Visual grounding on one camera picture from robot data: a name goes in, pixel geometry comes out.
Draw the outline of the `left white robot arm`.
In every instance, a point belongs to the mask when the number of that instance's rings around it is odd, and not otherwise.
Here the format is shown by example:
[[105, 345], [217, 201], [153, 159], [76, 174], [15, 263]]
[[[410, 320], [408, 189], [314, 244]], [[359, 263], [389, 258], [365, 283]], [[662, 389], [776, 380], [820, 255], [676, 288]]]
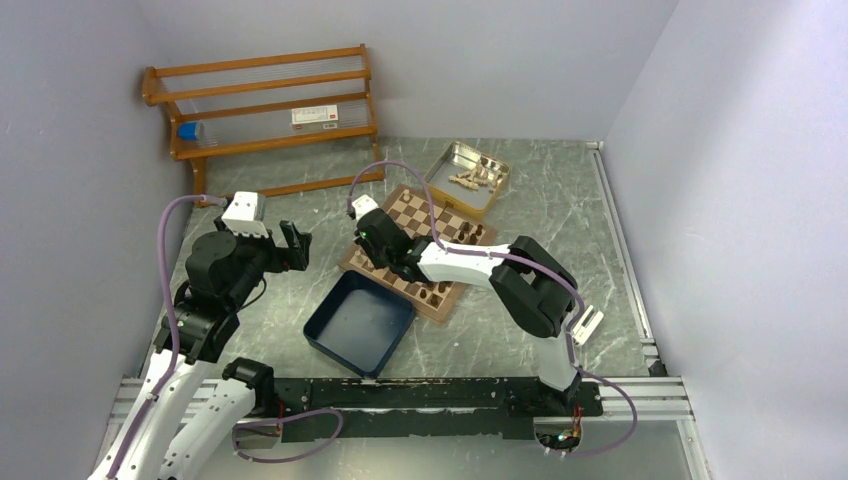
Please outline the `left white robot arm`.
[[304, 271], [313, 236], [281, 221], [276, 245], [265, 227], [249, 236], [226, 226], [200, 236], [185, 262], [187, 280], [154, 340], [147, 376], [94, 479], [193, 479], [235, 424], [278, 405], [272, 367], [238, 358], [204, 406], [183, 419], [207, 372], [238, 329], [238, 313], [267, 273]]

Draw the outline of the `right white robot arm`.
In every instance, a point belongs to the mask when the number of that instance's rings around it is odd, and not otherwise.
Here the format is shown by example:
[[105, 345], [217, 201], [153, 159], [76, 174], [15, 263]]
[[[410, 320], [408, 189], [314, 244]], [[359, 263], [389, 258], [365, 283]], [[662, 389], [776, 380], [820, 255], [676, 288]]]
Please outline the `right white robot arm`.
[[453, 282], [493, 290], [513, 321], [533, 337], [539, 358], [539, 398], [562, 414], [578, 399], [581, 369], [574, 352], [573, 322], [584, 313], [578, 284], [536, 240], [519, 236], [508, 245], [443, 243], [439, 236], [411, 237], [378, 206], [349, 206], [355, 243], [378, 268], [413, 283]]

